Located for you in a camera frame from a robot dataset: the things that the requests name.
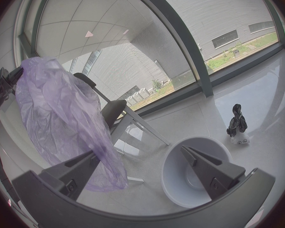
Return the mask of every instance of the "ceiling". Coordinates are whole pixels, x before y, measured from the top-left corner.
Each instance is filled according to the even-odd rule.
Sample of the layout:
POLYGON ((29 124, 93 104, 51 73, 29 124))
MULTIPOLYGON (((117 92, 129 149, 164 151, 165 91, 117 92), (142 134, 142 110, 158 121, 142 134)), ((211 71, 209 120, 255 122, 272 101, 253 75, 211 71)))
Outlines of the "ceiling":
POLYGON ((36 51, 65 63, 91 51, 131 42, 152 21, 149 8, 140 0, 48 0, 36 51), (92 37, 85 37, 88 31, 92 37))

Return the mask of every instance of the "translucent purple trash bag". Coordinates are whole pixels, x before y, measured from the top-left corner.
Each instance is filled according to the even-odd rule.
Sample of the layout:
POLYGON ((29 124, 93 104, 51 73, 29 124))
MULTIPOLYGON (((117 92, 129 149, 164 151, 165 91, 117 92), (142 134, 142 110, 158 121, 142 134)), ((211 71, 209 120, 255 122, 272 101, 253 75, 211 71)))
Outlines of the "translucent purple trash bag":
POLYGON ((100 192, 126 188, 127 173, 94 90, 56 59, 34 57, 21 66, 24 72, 17 82, 16 100, 41 156, 56 165, 93 150, 101 162, 85 188, 100 192))

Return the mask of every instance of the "air conditioner unit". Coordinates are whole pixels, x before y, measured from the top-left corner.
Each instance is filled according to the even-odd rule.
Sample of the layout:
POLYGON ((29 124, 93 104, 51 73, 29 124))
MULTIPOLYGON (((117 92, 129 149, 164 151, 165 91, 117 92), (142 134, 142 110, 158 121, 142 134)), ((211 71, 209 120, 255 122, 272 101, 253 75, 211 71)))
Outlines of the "air conditioner unit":
POLYGON ((153 89, 153 88, 148 89, 148 92, 150 95, 154 95, 156 93, 155 89, 153 89))
POLYGON ((137 102, 140 102, 140 101, 143 100, 143 97, 141 97, 138 92, 134 93, 133 98, 134 98, 137 102))
POLYGON ((137 103, 137 101, 133 98, 133 96, 130 96, 127 100, 128 100, 129 103, 132 104, 132 105, 134 105, 134 104, 137 103))
POLYGON ((150 96, 150 93, 145 89, 141 89, 139 92, 138 92, 144 99, 148 98, 150 96))
POLYGON ((126 102, 128 107, 132 106, 132 104, 128 101, 128 99, 126 99, 126 102))

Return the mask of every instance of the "black chair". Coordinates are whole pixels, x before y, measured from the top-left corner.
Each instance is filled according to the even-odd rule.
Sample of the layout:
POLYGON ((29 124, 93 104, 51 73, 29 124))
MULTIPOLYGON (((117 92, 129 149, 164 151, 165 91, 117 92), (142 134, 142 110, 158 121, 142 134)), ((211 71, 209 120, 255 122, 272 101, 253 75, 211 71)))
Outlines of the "black chair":
MULTIPOLYGON (((76 73, 74 74, 76 78, 81 79, 85 83, 87 83, 92 89, 95 88, 96 84, 88 78, 86 75, 82 73, 76 73)), ((125 100, 115 100, 108 102, 105 107, 102 109, 102 115, 105 119, 105 122, 109 126, 109 129, 111 129, 117 120, 117 118, 120 116, 120 114, 123 112, 127 105, 127 102, 125 100)))

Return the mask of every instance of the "floor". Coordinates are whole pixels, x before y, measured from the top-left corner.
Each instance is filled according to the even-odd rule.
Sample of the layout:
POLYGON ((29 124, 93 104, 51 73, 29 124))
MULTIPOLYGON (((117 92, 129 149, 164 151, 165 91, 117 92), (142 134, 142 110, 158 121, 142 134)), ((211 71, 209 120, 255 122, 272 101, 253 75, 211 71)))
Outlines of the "floor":
POLYGON ((197 94, 144 118, 171 144, 132 125, 119 145, 131 154, 122 156, 128 176, 142 178, 143 184, 110 193, 84 190, 78 202, 108 212, 127 215, 160 215, 184 210, 171 202, 160 184, 160 170, 166 152, 188 136, 211 136, 230 151, 233 162, 246 174, 253 168, 276 177, 265 203, 255 216, 261 220, 285 189, 285 50, 214 88, 214 96, 197 94), (234 104, 242 105, 251 143, 234 145, 226 133, 234 104))

